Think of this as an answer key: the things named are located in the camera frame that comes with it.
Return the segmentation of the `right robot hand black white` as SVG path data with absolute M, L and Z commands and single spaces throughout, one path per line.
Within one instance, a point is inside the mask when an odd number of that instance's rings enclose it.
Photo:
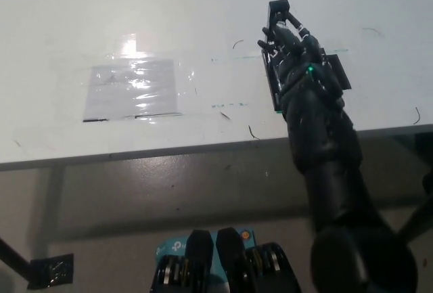
M 270 15 L 261 48 L 274 110 L 286 114 L 291 99 L 321 101 L 340 111 L 343 89 L 319 41 L 290 12 Z

